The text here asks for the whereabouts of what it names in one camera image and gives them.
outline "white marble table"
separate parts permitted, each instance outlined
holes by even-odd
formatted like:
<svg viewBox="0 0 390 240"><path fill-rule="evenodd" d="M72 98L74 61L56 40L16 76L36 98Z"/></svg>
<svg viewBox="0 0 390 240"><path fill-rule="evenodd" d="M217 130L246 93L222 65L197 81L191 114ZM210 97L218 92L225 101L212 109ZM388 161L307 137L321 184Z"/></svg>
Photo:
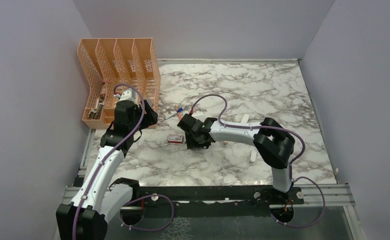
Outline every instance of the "white marble table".
<svg viewBox="0 0 390 240"><path fill-rule="evenodd" d="M164 121L165 116L175 112L174 105L188 110L200 96L216 93L229 103L223 120L239 122L245 113L250 115L249 122L271 117L304 138L307 148L294 162L294 178L307 176L320 184L336 183L297 64L164 64L160 72L158 127L143 131L112 181L119 177L136 179L141 186L272 184L271 168L259 154L253 164L249 163L253 146L213 143L209 149L188 150L185 144L167 142L169 134L184 134L177 127L177 117ZM200 101L197 110L204 114L200 119L218 116L223 106L217 97ZM104 133L105 130L96 131L86 174L93 166ZM293 156L300 150L297 140Z"/></svg>

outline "white wall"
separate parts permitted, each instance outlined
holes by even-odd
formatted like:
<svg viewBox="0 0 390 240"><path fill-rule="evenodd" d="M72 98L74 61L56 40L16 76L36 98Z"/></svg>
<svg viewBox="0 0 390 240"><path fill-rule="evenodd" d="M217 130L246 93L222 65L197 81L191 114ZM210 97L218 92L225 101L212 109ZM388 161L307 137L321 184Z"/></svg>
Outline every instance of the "white wall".
<svg viewBox="0 0 390 240"><path fill-rule="evenodd" d="M335 0L301 70L368 240L390 240L390 1Z"/></svg>
<svg viewBox="0 0 390 240"><path fill-rule="evenodd" d="M0 239L52 239L87 127L71 0L0 0Z"/></svg>
<svg viewBox="0 0 390 240"><path fill-rule="evenodd" d="M159 58L302 58L333 0L73 0L96 38L154 38Z"/></svg>

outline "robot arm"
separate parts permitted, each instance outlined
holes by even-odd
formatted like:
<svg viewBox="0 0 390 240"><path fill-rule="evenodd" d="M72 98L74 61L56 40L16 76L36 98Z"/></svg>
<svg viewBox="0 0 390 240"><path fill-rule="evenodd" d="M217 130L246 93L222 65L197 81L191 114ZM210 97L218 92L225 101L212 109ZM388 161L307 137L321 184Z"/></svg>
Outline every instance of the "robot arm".
<svg viewBox="0 0 390 240"><path fill-rule="evenodd" d="M144 118L138 130L157 123L158 114L149 106L149 103L144 101L145 110L143 112L137 102L135 99L120 99L116 104L114 121L101 138L101 148L87 180L70 204L61 204L58 207L56 220L62 240L72 239L73 219L81 199L84 201L78 213L77 239L104 239L112 217L124 204L138 195L135 192L139 189L138 181L125 178L121 178L121 184L116 184L114 189L106 194L112 176L134 143L133 135L117 147L105 162L102 162L107 153L134 129L141 114L144 113Z"/></svg>
<svg viewBox="0 0 390 240"><path fill-rule="evenodd" d="M272 118L265 118L262 122L235 123L224 122L237 126L281 126ZM228 141L255 146L265 163L271 166L273 174L273 188L287 193L292 182L290 179L289 157L293 153L295 139L287 132L272 129L242 129L221 125L216 118L206 118L204 122L185 114L177 125L185 131L188 149L207 149L211 143Z"/></svg>

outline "small box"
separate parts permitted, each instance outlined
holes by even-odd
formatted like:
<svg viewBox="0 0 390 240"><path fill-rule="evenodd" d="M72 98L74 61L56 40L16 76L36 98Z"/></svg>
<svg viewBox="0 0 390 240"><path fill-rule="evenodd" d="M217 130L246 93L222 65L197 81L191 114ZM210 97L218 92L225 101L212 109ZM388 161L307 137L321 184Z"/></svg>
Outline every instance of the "small box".
<svg viewBox="0 0 390 240"><path fill-rule="evenodd" d="M181 143L183 143L183 135L170 134L170 135L168 135L168 142L175 143L175 144L181 144Z"/></svg>

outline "desk organizer compartment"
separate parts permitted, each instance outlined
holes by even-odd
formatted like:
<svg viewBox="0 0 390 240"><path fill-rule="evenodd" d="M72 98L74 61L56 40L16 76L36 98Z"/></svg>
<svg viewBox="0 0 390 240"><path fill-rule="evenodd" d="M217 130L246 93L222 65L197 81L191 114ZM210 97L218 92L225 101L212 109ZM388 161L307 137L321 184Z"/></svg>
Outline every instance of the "desk organizer compartment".
<svg viewBox="0 0 390 240"><path fill-rule="evenodd" d="M105 129L114 120L117 99L113 89L118 83L130 84L152 100L158 112L161 77L152 38L92 38L82 39L77 50L90 87L89 98L82 120L92 129ZM96 111L104 82L103 108L95 119L89 113ZM122 93L127 87L117 88Z"/></svg>

